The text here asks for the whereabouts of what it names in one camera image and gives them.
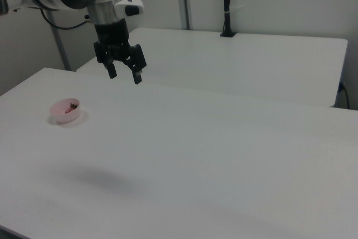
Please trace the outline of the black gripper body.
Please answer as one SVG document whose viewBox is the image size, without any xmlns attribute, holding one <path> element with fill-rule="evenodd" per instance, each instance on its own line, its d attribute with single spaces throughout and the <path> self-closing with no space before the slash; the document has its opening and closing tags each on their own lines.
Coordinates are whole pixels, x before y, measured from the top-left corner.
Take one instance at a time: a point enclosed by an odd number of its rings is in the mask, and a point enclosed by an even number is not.
<svg viewBox="0 0 358 239">
<path fill-rule="evenodd" d="M 97 60 L 104 60 L 109 53 L 114 60 L 129 57 L 129 31 L 126 19 L 107 25 L 95 25 L 98 41 L 94 43 Z"/>
</svg>

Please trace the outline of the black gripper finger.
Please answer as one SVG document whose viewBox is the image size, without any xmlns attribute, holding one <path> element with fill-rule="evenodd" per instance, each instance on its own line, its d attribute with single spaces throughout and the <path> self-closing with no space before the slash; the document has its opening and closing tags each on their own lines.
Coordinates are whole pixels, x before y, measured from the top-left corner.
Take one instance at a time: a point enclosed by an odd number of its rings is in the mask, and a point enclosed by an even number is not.
<svg viewBox="0 0 358 239">
<path fill-rule="evenodd" d="M 110 49 L 107 45 L 100 43 L 99 41 L 93 44 L 97 61 L 107 69 L 109 77 L 111 79 L 117 76 L 115 66 L 113 64 L 113 58 L 110 52 Z"/>
<path fill-rule="evenodd" d="M 129 46 L 124 63 L 132 71 L 134 83 L 138 85 L 142 81 L 142 69 L 147 66 L 142 47 L 139 44 Z"/>
</svg>

